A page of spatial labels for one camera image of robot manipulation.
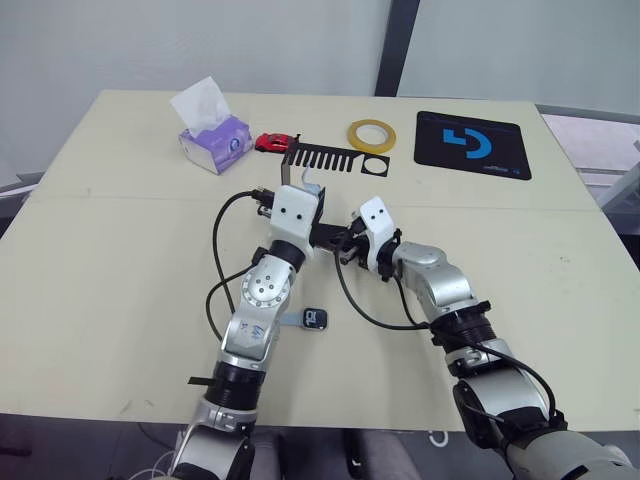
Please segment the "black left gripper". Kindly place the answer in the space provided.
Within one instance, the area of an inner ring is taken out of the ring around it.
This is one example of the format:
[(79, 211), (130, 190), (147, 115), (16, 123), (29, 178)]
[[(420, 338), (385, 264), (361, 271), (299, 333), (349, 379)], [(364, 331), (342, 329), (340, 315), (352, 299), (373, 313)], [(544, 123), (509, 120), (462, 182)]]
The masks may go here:
[(271, 218), (273, 208), (281, 215), (294, 213), (297, 220), (303, 220), (303, 200), (314, 199), (311, 222), (318, 223), (323, 215), (325, 201), (324, 187), (312, 187), (304, 189), (293, 185), (281, 185), (277, 191), (266, 188), (258, 188), (252, 191), (252, 199), (257, 202), (257, 215)]

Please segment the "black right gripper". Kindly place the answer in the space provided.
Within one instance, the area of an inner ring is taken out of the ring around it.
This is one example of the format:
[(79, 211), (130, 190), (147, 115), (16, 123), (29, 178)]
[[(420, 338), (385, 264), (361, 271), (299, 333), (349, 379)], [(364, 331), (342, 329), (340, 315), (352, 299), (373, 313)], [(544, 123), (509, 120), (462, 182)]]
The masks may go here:
[(353, 219), (349, 227), (318, 223), (312, 228), (313, 239), (328, 239), (322, 248), (329, 252), (341, 252), (341, 264), (356, 262), (360, 268), (371, 269), (373, 233), (359, 215)]

